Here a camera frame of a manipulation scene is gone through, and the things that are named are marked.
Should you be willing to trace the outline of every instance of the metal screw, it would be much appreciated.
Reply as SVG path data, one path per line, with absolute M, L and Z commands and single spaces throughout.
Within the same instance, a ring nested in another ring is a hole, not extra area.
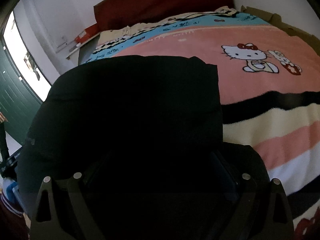
M 273 183 L 276 185 L 280 185 L 281 181 L 277 178 L 273 179 Z
M 51 180 L 49 176 L 44 177 L 43 182 L 48 183 Z
M 248 173 L 242 174 L 242 178 L 245 179 L 245 180 L 251 179 L 251 177 L 250 177 L 250 175 Z
M 76 172 L 75 174 L 73 174 L 73 177 L 75 179 L 79 179 L 79 178 L 81 178 L 81 176 L 82 176 L 81 172 Z

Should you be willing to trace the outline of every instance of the window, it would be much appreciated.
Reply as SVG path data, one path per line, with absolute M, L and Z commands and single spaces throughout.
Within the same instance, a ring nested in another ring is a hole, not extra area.
M 13 12 L 10 14 L 4 30 L 4 41 L 4 49 L 10 53 L 12 60 L 20 72 L 18 78 L 21 81 L 24 79 L 34 93 L 44 101 L 48 96 L 51 85 L 42 75 L 35 60 L 24 45 L 14 20 Z

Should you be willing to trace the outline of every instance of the red bow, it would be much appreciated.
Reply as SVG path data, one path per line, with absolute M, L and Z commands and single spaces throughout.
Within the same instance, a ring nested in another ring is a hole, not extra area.
M 237 45 L 237 47 L 238 47 L 239 49 L 258 50 L 258 47 L 257 47 L 256 45 L 247 46 L 247 45 L 244 45 L 244 44 L 242 44 L 242 43 L 239 43 L 239 44 Z

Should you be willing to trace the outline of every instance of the green door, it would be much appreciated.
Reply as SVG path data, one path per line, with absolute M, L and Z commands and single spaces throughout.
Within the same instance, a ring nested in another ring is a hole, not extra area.
M 19 74 L 0 48 L 0 111 L 8 119 L 6 131 L 20 144 L 24 143 L 29 126 L 41 101 L 19 80 Z

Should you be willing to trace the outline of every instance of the hello kitty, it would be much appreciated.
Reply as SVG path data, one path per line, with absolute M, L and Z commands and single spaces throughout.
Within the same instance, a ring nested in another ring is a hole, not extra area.
M 248 43 L 239 43 L 237 46 L 222 46 L 223 51 L 231 59 L 242 59 L 247 61 L 247 65 L 242 69 L 246 72 L 265 71 L 270 73 L 279 73 L 277 66 L 270 62 L 263 61 L 267 55 L 259 50 L 257 46 Z
M 283 65 L 283 67 L 289 71 L 289 73 L 291 73 L 292 75 L 296 75 L 299 76 L 301 75 L 302 69 L 296 65 L 293 64 L 289 59 L 287 59 L 283 53 L 281 53 L 280 51 L 272 51 L 272 50 L 268 50 L 270 54 L 272 54 L 277 60 L 280 61 L 280 63 Z

